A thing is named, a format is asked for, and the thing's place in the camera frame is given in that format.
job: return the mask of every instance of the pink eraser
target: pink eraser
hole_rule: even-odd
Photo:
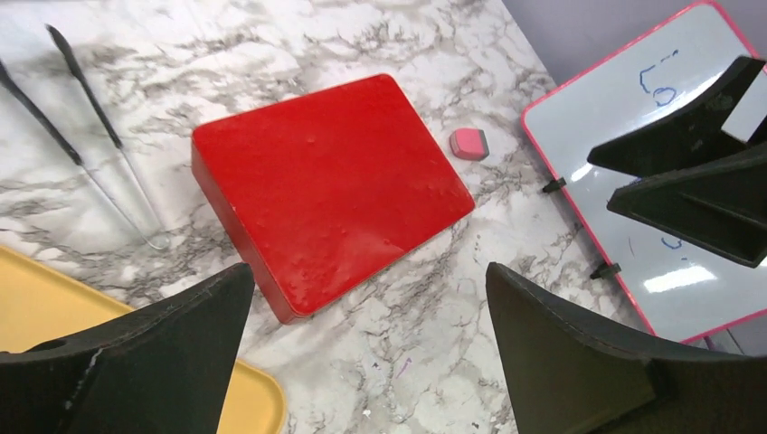
[[[459,128],[450,135],[450,150],[464,160],[479,161],[490,154],[485,132],[476,128]]]

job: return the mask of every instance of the marble table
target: marble table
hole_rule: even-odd
[[[553,83],[500,0],[1,3],[0,59],[135,212],[46,23],[74,46],[173,247],[142,244],[4,90],[0,242],[133,307],[239,260],[190,172],[195,126],[386,72],[446,154],[455,128],[485,130],[486,160],[450,156],[477,202],[469,217],[301,324],[253,299],[240,356],[282,384],[285,432],[516,432],[486,306],[490,261],[636,324],[616,287],[588,279],[599,257],[567,206],[539,193],[546,171],[518,117]]]

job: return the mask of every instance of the whiteboard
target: whiteboard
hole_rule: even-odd
[[[602,255],[620,264],[618,281],[639,314],[653,333],[670,340],[687,342],[764,313],[767,262],[749,269],[607,211],[615,189],[634,178],[589,165],[586,156],[594,146],[684,106],[742,54],[756,56],[720,6],[699,3],[539,99],[522,116],[554,178],[566,180],[563,192]],[[754,120],[767,111],[764,101],[762,74],[725,130],[749,137],[758,125]]]

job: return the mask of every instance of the red box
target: red box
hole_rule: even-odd
[[[202,125],[192,171],[282,323],[311,316],[474,208],[386,75]]]

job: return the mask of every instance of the gray floor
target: gray floor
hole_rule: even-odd
[[[503,0],[557,83],[564,83],[691,3],[690,0]],[[767,55],[767,1],[721,0]],[[715,349],[767,354],[767,316],[712,336]]]

